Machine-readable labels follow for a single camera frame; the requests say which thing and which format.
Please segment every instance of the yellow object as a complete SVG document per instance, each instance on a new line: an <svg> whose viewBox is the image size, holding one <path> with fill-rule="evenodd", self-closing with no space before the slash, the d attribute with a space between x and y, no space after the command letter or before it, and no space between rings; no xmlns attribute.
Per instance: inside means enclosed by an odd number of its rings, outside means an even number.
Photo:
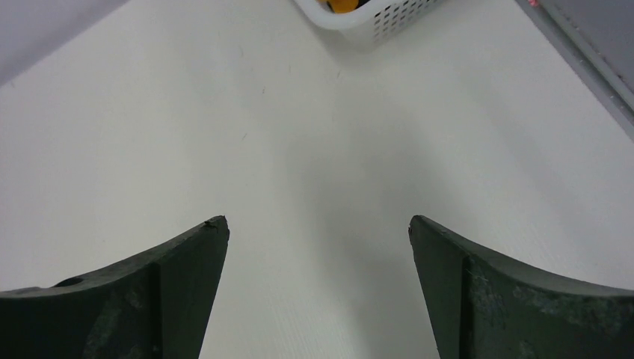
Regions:
<svg viewBox="0 0 634 359"><path fill-rule="evenodd" d="M327 2L330 9L334 13L349 13L356 10L359 6L359 0L319 0L320 2Z"/></svg>

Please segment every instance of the white plastic basket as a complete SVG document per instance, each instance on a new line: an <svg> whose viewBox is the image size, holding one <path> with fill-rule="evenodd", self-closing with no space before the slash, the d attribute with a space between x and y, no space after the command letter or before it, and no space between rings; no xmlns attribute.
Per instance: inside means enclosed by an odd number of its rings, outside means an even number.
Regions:
<svg viewBox="0 0 634 359"><path fill-rule="evenodd" d="M337 30L353 45L372 48L428 13L442 0L370 0L350 13L333 13L317 0L295 0L315 25Z"/></svg>

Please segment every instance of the gray panel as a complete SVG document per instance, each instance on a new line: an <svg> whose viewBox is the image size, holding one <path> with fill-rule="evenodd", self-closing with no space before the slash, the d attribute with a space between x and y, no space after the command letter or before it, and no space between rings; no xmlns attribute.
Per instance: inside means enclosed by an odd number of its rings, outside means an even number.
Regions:
<svg viewBox="0 0 634 359"><path fill-rule="evenodd" d="M0 0L0 86L128 0Z"/></svg>
<svg viewBox="0 0 634 359"><path fill-rule="evenodd" d="M634 1L547 0L634 90Z"/></svg>

